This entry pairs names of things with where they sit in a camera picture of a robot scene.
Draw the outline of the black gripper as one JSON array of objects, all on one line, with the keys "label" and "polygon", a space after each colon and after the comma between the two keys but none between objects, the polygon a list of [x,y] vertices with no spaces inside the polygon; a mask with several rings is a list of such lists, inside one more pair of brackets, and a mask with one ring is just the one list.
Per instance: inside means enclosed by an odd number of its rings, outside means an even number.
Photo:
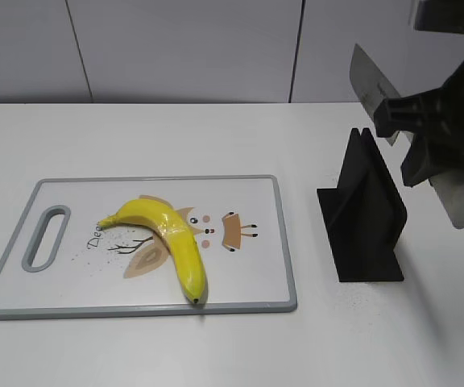
[{"label": "black gripper", "polygon": [[[464,35],[464,1],[421,1],[415,29]],[[374,113],[378,137],[415,134],[401,169],[405,186],[450,170],[464,171],[464,60],[442,86],[385,98]]]}]

